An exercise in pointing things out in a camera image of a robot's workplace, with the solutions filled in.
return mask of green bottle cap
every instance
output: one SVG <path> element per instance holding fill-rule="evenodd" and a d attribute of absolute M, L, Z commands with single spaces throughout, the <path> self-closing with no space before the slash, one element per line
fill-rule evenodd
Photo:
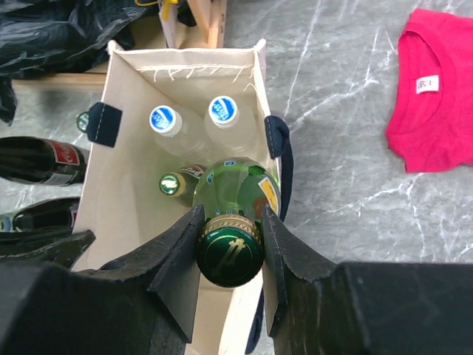
<path fill-rule="evenodd" d="M 87 133 L 87 126 L 89 125 L 89 113 L 82 112 L 79 116 L 77 116 L 75 123 L 77 124 L 79 131 Z"/>
<path fill-rule="evenodd" d="M 222 287 L 243 285 L 258 274 L 264 258 L 258 229 L 248 218 L 223 214 L 205 225 L 197 265 L 210 282 Z"/>
<path fill-rule="evenodd" d="M 160 179 L 160 190 L 168 196 L 180 196 L 186 190 L 186 181 L 181 174 L 176 172 L 164 174 Z"/>

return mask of wooden crate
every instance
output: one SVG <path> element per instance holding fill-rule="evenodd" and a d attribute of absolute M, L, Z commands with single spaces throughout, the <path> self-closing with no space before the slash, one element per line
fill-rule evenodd
<path fill-rule="evenodd" d="M 178 23 L 178 48 L 220 48 L 225 34 L 227 0 L 187 0 L 197 26 L 187 27 Z M 144 18 L 132 24 L 135 49 L 166 48 L 159 19 Z M 40 89 L 48 91 L 102 92 L 107 63 L 84 73 L 59 73 L 45 75 L 35 80 L 14 80 L 15 90 Z"/>

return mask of gray marble floor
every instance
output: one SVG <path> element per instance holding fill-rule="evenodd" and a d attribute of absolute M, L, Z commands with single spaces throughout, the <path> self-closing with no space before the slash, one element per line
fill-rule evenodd
<path fill-rule="evenodd" d="M 408 175 L 387 149 L 397 40 L 416 7 L 473 16 L 466 0 L 228 0 L 226 47 L 268 40 L 268 96 L 295 153 L 289 228 L 331 260 L 473 260 L 472 168 Z M 0 137 L 39 135 L 87 147 L 75 116 L 92 94 L 20 92 Z M 0 182 L 0 213 L 80 188 Z M 272 354 L 263 337 L 255 354 Z"/>

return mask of red t-shirt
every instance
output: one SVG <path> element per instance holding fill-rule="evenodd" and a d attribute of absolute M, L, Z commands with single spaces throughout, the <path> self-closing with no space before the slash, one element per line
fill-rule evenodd
<path fill-rule="evenodd" d="M 417 9 L 398 49 L 388 147 L 405 160 L 406 172 L 473 164 L 473 19 Z"/>

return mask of green glass bottle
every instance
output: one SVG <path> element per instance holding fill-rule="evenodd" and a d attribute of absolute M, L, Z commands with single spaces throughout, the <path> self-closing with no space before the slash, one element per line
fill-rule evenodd
<path fill-rule="evenodd" d="M 222 287 L 247 283 L 258 274 L 265 258 L 263 208 L 268 204 L 279 214 L 276 181 L 249 158 L 220 160 L 197 184 L 193 206 L 200 204 L 206 221 L 197 247 L 201 272 Z"/>
<path fill-rule="evenodd" d="M 169 197 L 174 197 L 186 207 L 192 206 L 194 191 L 205 167 L 201 165 L 187 165 L 179 172 L 164 174 L 159 182 L 160 191 Z"/>

